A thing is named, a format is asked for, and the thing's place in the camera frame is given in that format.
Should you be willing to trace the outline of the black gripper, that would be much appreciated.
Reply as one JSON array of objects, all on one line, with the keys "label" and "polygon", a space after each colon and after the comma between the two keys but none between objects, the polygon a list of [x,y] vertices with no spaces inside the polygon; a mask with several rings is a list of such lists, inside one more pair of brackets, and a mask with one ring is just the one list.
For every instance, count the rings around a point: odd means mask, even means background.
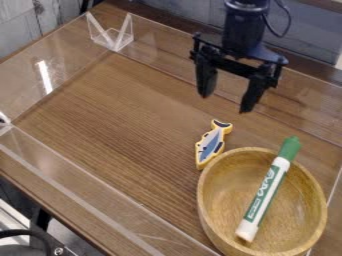
[{"label": "black gripper", "polygon": [[218,42],[201,33],[193,36],[194,48],[190,58],[196,64],[197,88],[204,98],[216,90],[218,69],[246,77],[249,87],[242,97],[241,113],[253,111],[265,91],[276,87],[288,59],[264,45],[265,30],[284,37],[289,28],[280,33],[270,24],[272,0],[224,0],[226,18]]}]

